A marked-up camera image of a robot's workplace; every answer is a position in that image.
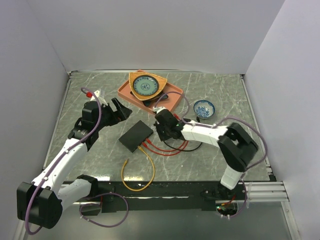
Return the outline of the black network switch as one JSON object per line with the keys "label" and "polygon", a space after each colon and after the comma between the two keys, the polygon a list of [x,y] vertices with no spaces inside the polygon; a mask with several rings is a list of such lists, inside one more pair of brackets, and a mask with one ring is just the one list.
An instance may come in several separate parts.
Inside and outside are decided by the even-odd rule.
{"label": "black network switch", "polygon": [[139,120],[118,140],[124,147],[133,153],[153,133],[154,131],[149,126],[147,126],[143,121]]}

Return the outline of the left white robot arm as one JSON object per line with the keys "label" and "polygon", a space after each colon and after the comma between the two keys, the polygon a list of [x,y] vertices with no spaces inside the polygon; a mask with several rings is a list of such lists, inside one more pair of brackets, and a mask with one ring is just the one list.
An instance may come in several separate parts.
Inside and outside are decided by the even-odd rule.
{"label": "left white robot arm", "polygon": [[94,201],[99,195],[99,183],[95,177],[80,175],[65,189],[61,186],[67,175],[91,149],[104,127],[114,126],[128,119],[132,110],[122,105],[116,98],[111,100],[116,107],[112,110],[105,100],[86,102],[81,117],[67,136],[62,149],[47,168],[32,182],[22,182],[16,191],[17,217],[24,221],[29,235],[39,228],[53,228],[64,210],[81,198]]}

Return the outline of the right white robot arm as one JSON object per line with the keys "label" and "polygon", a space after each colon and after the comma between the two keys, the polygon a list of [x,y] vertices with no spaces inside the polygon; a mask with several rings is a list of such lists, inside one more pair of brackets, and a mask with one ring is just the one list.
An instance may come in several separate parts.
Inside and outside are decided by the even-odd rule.
{"label": "right white robot arm", "polygon": [[236,194],[236,185],[259,149],[245,129],[235,122],[218,126],[190,119],[178,120],[165,107],[155,107],[153,111],[161,141],[196,141],[220,148],[227,167],[220,180],[218,193],[223,199],[232,198]]}

